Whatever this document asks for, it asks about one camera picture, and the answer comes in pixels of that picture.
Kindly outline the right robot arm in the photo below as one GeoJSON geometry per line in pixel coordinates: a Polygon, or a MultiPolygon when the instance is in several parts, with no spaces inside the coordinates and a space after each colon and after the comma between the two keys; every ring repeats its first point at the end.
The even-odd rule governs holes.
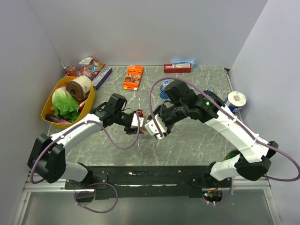
{"type": "Polygon", "coordinates": [[[170,107],[158,106],[148,117],[147,131],[157,139],[170,134],[175,123],[191,118],[213,128],[236,147],[233,156],[222,162],[212,162],[203,180],[210,187],[235,176],[256,181],[271,166],[270,158],[278,147],[247,128],[213,92],[196,94],[186,83],[174,80],[166,86],[170,107]]]}

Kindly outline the orange drink bottle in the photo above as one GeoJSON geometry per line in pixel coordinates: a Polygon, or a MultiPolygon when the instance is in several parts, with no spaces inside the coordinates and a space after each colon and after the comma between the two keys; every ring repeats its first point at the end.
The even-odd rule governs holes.
{"type": "Polygon", "coordinates": [[[141,128],[141,130],[142,130],[143,132],[146,132],[145,125],[147,124],[147,122],[148,122],[148,116],[147,116],[147,115],[144,115],[144,116],[143,116],[142,128],[141,128]]]}

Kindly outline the blue Pocari bottle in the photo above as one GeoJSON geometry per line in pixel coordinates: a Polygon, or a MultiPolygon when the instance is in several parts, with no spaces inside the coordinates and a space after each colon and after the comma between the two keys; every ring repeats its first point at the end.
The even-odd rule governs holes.
{"type": "Polygon", "coordinates": [[[163,99],[163,100],[167,100],[169,97],[168,95],[166,94],[165,92],[165,88],[166,86],[164,87],[163,84],[160,86],[160,93],[159,93],[159,96],[163,99]]]}

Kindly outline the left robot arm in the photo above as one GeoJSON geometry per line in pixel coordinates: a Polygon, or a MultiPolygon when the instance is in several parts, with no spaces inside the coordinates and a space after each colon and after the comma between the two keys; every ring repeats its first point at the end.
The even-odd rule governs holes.
{"type": "Polygon", "coordinates": [[[127,100],[119,94],[112,94],[107,102],[91,110],[82,120],[67,129],[47,136],[39,135],[34,143],[27,165],[31,169],[30,181],[39,182],[33,175],[37,173],[43,181],[55,183],[59,179],[74,180],[82,188],[93,182],[93,172],[82,163],[66,160],[67,153],[87,137],[113,124],[124,127],[127,134],[139,135],[143,125],[143,112],[138,109],[125,113],[127,100]]]}

